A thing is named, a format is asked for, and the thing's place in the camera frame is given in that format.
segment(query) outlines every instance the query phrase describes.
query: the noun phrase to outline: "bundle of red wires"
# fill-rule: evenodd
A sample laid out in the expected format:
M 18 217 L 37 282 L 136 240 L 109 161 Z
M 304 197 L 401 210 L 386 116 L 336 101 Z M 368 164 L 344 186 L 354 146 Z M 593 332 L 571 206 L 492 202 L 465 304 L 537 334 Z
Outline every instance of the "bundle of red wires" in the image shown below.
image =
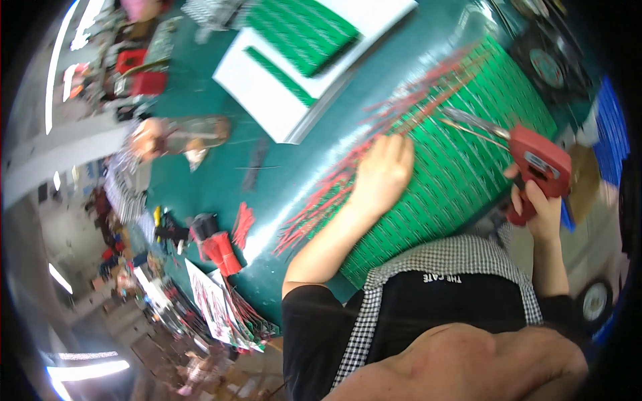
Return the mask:
M 374 113 L 360 122 L 363 124 L 376 121 L 365 132 L 367 139 L 355 145 L 333 166 L 329 174 L 317 183 L 317 190 L 308 198 L 306 206 L 296 216 L 283 223 L 279 243 L 273 253 L 280 255 L 285 249 L 294 247 L 320 222 L 331 217 L 343 205 L 352 192 L 352 182 L 359 163 L 378 138 L 395 133 L 406 135 L 475 77 L 480 62 L 487 58 L 487 55 L 480 55 L 464 61 L 466 54 L 475 45 L 454 52 L 436 68 L 407 84 L 404 89 L 409 90 L 408 95 L 394 97 L 364 109 L 366 112 L 373 112 L 384 107 L 384 111 Z M 431 97 L 429 94 L 433 89 L 438 89 L 438 94 Z M 401 122 L 402 116 L 415 105 L 417 111 L 411 118 Z
M 247 203 L 242 202 L 239 211 L 236 214 L 234 227 L 232 228 L 232 242 L 241 249 L 245 249 L 245 240 L 250 227 L 254 224 L 254 215 L 252 209 L 247 207 Z
M 224 277 L 231 276 L 241 271 L 241 264 L 237 260 L 227 231 L 219 231 L 203 241 L 203 252 L 212 259 Z

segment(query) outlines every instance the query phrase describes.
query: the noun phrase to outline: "black t-shirt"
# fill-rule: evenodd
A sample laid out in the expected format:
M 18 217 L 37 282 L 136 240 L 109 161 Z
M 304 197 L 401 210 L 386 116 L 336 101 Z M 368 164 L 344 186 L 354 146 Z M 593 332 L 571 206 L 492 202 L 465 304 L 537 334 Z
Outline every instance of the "black t-shirt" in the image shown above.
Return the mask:
M 281 304 L 283 375 L 292 400 L 320 400 L 328 394 L 362 299 L 363 291 L 358 291 L 344 307 L 322 286 L 298 287 L 285 297 Z M 537 300 L 545 321 L 579 330 L 570 297 Z M 519 287 L 495 275 L 397 274 L 383 287 L 366 363 L 399 354 L 426 330 L 453 322 L 491 333 L 525 327 Z

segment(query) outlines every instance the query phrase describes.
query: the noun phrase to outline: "workbench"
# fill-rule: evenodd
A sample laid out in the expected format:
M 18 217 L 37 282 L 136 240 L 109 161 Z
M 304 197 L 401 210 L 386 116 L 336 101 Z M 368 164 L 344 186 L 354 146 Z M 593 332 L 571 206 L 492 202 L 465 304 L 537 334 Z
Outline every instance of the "workbench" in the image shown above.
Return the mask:
M 182 2 L 165 18 L 182 15 Z M 514 30 L 525 25 L 524 19 L 509 4 L 508 21 Z M 209 113 L 224 114 L 230 119 L 228 142 L 210 149 L 208 156 L 194 172 L 189 172 L 182 155 L 154 160 L 148 188 L 147 207 L 168 208 L 178 221 L 203 212 L 218 213 L 221 229 L 231 231 L 239 204 L 253 208 L 256 222 L 248 235 L 245 250 L 237 252 L 240 273 L 230 281 L 259 314 L 281 322 L 281 284 L 295 250 L 275 257 L 281 223 L 304 206 L 312 186 L 326 169 L 339 160 L 352 146 L 358 134 L 358 122 L 365 117 L 362 108 L 389 98 L 403 81 L 423 73 L 452 50 L 490 33 L 504 47 L 510 44 L 501 20 L 486 3 L 468 0 L 450 2 L 419 1 L 419 7 L 391 32 L 371 54 L 358 63 L 354 78 L 300 145 L 275 144 L 270 147 L 264 166 L 280 166 L 258 173 L 256 190 L 242 192 L 241 183 L 257 141 L 269 137 L 261 127 L 211 79 L 221 57 L 237 31 L 212 32 L 204 45 L 194 41 L 198 26 L 189 17 L 181 22 L 169 67 L 169 82 L 158 97 L 155 112 L 161 117 L 180 117 Z M 591 57 L 586 43 L 582 43 Z M 594 63 L 587 61 L 589 74 L 598 81 Z M 579 105 L 576 119 L 583 121 L 590 104 Z M 560 129 L 568 117 L 553 113 Z M 204 272 L 214 264 L 200 262 L 195 244 L 183 256 Z M 189 277 L 178 257 L 178 265 L 168 258 L 165 271 L 191 296 Z M 329 283 L 339 301 L 344 302 L 356 288 L 341 275 Z

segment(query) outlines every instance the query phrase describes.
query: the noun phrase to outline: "stack of circuit boards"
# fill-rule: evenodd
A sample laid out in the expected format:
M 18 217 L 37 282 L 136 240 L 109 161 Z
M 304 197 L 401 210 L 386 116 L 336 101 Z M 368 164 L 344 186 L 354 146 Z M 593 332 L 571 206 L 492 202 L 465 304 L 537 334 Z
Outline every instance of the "stack of circuit boards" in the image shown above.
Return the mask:
M 359 37 L 353 25 L 316 0 L 261 0 L 246 22 L 305 77 L 323 71 Z M 245 51 L 303 104 L 314 103 L 315 99 L 258 49 L 248 47 Z

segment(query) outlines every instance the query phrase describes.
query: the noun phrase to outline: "checkered apron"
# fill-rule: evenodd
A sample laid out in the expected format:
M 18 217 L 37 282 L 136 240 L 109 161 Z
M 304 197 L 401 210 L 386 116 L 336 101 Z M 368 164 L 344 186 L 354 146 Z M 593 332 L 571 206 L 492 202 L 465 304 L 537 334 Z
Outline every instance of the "checkered apron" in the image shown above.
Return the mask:
M 519 286 L 527 325 L 542 323 L 542 314 L 528 277 L 498 244 L 473 235 L 444 238 L 412 248 L 371 270 L 363 286 L 363 301 L 332 389 L 365 364 L 377 327 L 383 285 L 403 271 L 434 275 L 487 274 L 501 276 Z

